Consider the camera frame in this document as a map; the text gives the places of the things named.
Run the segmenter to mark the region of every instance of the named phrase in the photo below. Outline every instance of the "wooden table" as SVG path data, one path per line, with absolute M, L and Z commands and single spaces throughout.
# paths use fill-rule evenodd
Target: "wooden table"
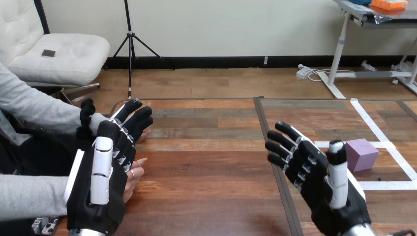
M 359 103 L 416 170 L 417 121 L 412 115 L 396 101 Z M 313 141 L 378 142 L 348 100 L 148 100 L 146 104 L 153 110 L 152 136 L 136 145 L 136 159 L 148 158 L 145 176 L 116 235 L 320 235 L 298 191 L 285 179 L 278 191 L 263 134 L 282 120 Z M 417 110 L 415 101 L 402 105 Z M 354 173 L 359 181 L 379 177 L 411 181 L 386 149 L 379 150 L 372 170 Z M 365 193 L 378 232 L 417 230 L 417 190 Z M 63 219 L 55 235 L 67 234 Z

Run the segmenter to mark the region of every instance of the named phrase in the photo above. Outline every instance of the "person's arm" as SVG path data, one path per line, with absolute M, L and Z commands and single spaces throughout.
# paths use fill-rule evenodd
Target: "person's arm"
M 80 108 L 31 88 L 0 63 L 0 108 L 17 118 L 65 133 L 81 126 Z M 91 116 L 90 128 L 97 132 L 104 116 Z
M 0 221 L 66 215 L 68 177 L 0 175 Z

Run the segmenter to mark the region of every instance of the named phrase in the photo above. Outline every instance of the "purple cube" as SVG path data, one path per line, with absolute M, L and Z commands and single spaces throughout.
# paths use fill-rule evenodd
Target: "purple cube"
M 348 168 L 352 172 L 371 169 L 377 160 L 379 151 L 366 139 L 346 142 Z

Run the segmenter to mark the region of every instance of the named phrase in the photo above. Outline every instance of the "fingernail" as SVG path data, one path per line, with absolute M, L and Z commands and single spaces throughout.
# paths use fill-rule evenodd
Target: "fingernail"
M 144 163 L 147 159 L 148 159 L 148 158 L 147 158 L 147 157 L 145 157 L 145 158 L 142 158 L 142 159 L 137 160 L 138 165 L 139 165 L 139 166 L 143 165 L 143 163 Z

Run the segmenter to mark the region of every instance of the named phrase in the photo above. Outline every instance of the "orange box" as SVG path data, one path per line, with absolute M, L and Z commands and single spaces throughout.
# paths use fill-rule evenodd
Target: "orange box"
M 382 8 L 388 11 L 404 10 L 408 7 L 407 0 L 372 0 L 371 6 Z

